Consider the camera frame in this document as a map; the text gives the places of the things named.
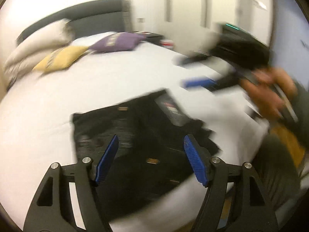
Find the person's right hand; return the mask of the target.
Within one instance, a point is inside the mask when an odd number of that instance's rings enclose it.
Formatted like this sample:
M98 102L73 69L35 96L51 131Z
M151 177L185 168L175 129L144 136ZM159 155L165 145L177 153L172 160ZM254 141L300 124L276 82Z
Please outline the person's right hand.
M275 93L271 86L277 84L289 100L297 95L296 84L283 69L268 68L253 72L257 85L247 79L240 81L241 87L247 92L250 99L256 105L262 117L269 121L283 118L281 111L285 107L284 100Z

